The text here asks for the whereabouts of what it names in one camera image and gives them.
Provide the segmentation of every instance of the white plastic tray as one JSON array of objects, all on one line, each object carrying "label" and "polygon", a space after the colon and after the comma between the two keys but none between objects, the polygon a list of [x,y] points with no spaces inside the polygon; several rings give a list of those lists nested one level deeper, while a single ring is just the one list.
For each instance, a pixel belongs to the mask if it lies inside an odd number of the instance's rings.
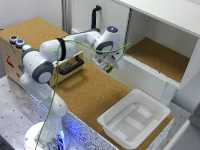
[{"label": "white plastic tray", "polygon": [[136,149],[170,109],[135,89],[98,118],[104,131],[126,149]]}]

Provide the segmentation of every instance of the green wire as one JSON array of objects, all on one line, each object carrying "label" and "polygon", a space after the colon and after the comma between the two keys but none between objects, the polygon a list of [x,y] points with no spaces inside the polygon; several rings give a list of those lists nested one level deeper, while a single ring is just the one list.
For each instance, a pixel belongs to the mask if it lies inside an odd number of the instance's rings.
[{"label": "green wire", "polygon": [[[126,49],[124,50],[123,54],[119,57],[119,59],[115,62],[115,64],[114,64],[113,66],[115,66],[115,65],[118,63],[118,61],[124,56],[124,54],[126,53],[126,51],[127,51],[127,50],[130,48],[130,46],[131,46],[131,43],[128,43],[128,44],[126,44],[126,45],[120,47],[119,49],[115,49],[115,50],[112,50],[112,51],[99,51],[99,50],[93,49],[93,48],[91,48],[91,47],[89,47],[89,46],[87,46],[87,45],[85,45],[85,44],[83,44],[83,43],[80,43],[80,42],[78,42],[78,41],[66,40],[65,42],[77,43],[77,44],[80,44],[80,45],[82,45],[82,46],[84,46],[84,47],[90,49],[90,50],[93,50],[93,51],[99,52],[99,53],[112,53],[112,52],[119,51],[119,50],[121,50],[121,49],[123,49],[123,48],[126,48]],[[39,134],[38,139],[37,139],[37,143],[36,143],[35,150],[37,149],[38,142],[39,142],[39,139],[40,139],[42,130],[43,130],[43,128],[44,128],[44,125],[45,125],[45,123],[46,123],[46,121],[47,121],[47,119],[48,119],[48,117],[49,117],[49,114],[50,114],[50,111],[51,111],[51,108],[52,108],[52,105],[53,105],[53,100],[54,100],[54,97],[55,97],[55,94],[56,94],[57,86],[58,86],[58,75],[59,75],[59,73],[58,73],[58,72],[59,72],[59,71],[58,71],[58,53],[59,53],[60,46],[61,46],[61,44],[58,45],[58,48],[57,48],[57,57],[56,57],[56,59],[57,59],[57,60],[56,60],[56,61],[57,61],[57,66],[56,66],[56,71],[57,71],[57,72],[56,72],[56,75],[57,75],[57,77],[56,77],[56,86],[55,86],[55,88],[54,88],[54,93],[53,93],[53,97],[52,97],[52,100],[51,100],[51,105],[50,105],[48,114],[47,114],[47,116],[46,116],[46,119],[45,119],[45,121],[44,121],[44,124],[43,124],[43,126],[42,126],[42,128],[41,128],[41,130],[40,130],[40,134]]]}]

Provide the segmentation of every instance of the white robotic arm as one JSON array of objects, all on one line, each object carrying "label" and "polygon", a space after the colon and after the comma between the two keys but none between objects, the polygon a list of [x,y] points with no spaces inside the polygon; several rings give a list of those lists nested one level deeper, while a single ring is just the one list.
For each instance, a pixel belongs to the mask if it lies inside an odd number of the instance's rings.
[{"label": "white robotic arm", "polygon": [[[47,84],[51,79],[53,73],[52,63],[57,60],[64,60],[72,58],[76,52],[76,43],[73,41],[78,41],[80,43],[86,43],[90,47],[98,50],[98,52],[93,57],[93,60],[97,65],[99,65],[103,70],[110,72],[109,66],[115,65],[117,69],[123,67],[123,60],[116,61],[123,54],[123,50],[108,53],[108,51],[119,48],[119,33],[117,28],[108,27],[103,35],[97,32],[95,29],[69,35],[63,39],[54,39],[42,43],[40,51],[35,49],[28,49],[22,54],[22,61],[25,68],[25,73],[22,75],[20,81],[23,88],[30,93],[31,96],[41,101],[47,109],[50,108],[51,100],[53,99],[54,91]],[[83,64],[82,60],[79,60],[80,64],[74,67],[78,67]],[[41,136],[39,139],[39,148],[41,149],[55,149],[51,147],[49,143],[55,141],[63,130],[62,126],[62,116],[66,114],[67,106],[65,102],[55,93],[54,101],[51,107],[50,115],[47,122],[44,124]],[[63,139],[63,144],[60,149],[66,149],[67,143]]]}]

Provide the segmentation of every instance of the black metal bracket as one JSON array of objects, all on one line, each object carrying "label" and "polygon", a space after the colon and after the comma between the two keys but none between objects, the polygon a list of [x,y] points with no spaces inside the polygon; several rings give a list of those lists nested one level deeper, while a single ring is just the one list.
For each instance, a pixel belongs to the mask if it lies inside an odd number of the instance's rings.
[{"label": "black metal bracket", "polygon": [[60,69],[60,67],[58,67],[59,73],[61,75],[66,75],[84,64],[84,61],[81,58],[79,58],[79,56],[76,56],[76,61],[78,62],[77,64],[70,66],[68,68]]},{"label": "black metal bracket", "polygon": [[101,7],[100,6],[96,6],[96,8],[94,8],[92,10],[92,25],[91,25],[91,29],[97,29],[96,28],[96,20],[97,20],[97,11],[101,10]]}]

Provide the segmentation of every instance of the cork surface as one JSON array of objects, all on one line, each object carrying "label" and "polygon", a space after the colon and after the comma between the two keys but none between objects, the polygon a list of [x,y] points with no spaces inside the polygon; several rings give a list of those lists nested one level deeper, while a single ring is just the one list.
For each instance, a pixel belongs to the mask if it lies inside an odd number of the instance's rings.
[{"label": "cork surface", "polygon": [[178,82],[181,82],[190,60],[149,38],[134,45],[127,54]]},{"label": "cork surface", "polygon": [[[39,49],[42,42],[63,37],[67,33],[36,17],[0,31],[0,36],[7,41],[9,41],[11,35],[18,35],[27,44]],[[57,93],[72,113],[119,149],[123,148],[104,133],[103,127],[97,122],[97,118],[129,92],[131,92],[131,89],[87,62],[83,65],[82,70],[59,83],[57,89]],[[146,149],[172,119],[173,116],[169,115],[137,150]]]}]

